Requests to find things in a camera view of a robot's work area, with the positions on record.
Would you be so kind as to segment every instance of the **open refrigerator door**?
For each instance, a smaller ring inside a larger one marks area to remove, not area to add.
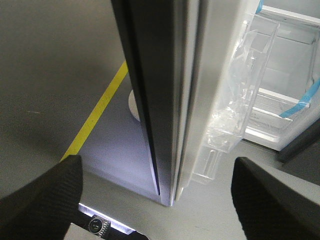
[[[175,199],[192,176],[214,177],[244,137],[278,24],[255,15],[259,0],[202,1],[192,89]]]

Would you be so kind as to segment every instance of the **white object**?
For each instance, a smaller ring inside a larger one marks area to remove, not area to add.
[[[131,90],[131,92],[129,94],[128,105],[129,105],[129,109],[130,109],[132,116],[134,116],[134,118],[140,122],[136,98],[135,98],[135,94],[134,94],[133,90]]]

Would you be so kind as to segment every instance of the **gray floor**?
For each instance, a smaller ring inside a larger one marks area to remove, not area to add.
[[[125,58],[109,0],[2,0],[0,15],[3,197],[60,160]],[[127,76],[80,154],[91,172],[153,196],[130,90]]]

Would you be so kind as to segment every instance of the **yellow floor line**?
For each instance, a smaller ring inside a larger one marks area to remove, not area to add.
[[[95,105],[89,117],[81,127],[80,131],[75,136],[74,140],[66,150],[60,162],[69,155],[78,154],[81,147],[84,145],[85,141],[90,135],[91,131],[94,129],[95,125],[97,124],[102,113],[104,112],[104,110],[110,103],[111,99],[115,95],[118,87],[120,86],[121,82],[123,81],[127,73],[128,73],[128,67],[127,67],[126,61],[124,61],[121,67],[119,68],[118,72],[110,82],[109,86],[106,88],[105,92],[103,93],[103,95],[101,96],[97,104]]]

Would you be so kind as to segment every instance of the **refrigerator door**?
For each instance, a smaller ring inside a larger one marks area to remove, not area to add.
[[[241,46],[246,39],[250,39],[248,35],[247,38],[241,38],[240,36],[247,33],[247,30],[250,28],[250,22],[252,21],[258,4],[258,0],[208,0],[201,1],[199,4],[192,88],[175,195],[176,200],[179,199],[183,188],[188,186],[191,180],[199,150],[203,146],[203,139],[213,111],[220,107],[218,105],[223,102],[221,99],[227,99],[225,102],[229,101],[228,98],[224,98],[223,96],[231,95],[231,93],[228,92],[228,83],[224,80],[228,77],[228,74],[230,74],[230,65],[234,63],[231,62],[231,59],[232,56],[236,56],[237,47]],[[252,64],[252,62],[244,62],[244,66],[250,66],[250,64]],[[250,110],[250,106],[248,103],[246,104],[247,110]],[[228,136],[230,138],[233,137],[233,139],[230,140],[232,144],[237,143],[237,141],[241,139],[239,134],[229,134]],[[211,147],[223,152],[228,152],[232,148],[230,144],[222,146],[221,148],[210,146],[210,144],[206,147]],[[210,150],[207,152],[208,158],[216,159],[218,153]],[[209,165],[207,168],[204,167],[204,171],[212,168],[213,166]]]
[[[113,0],[112,6],[159,202],[170,206],[187,120],[199,2]]]

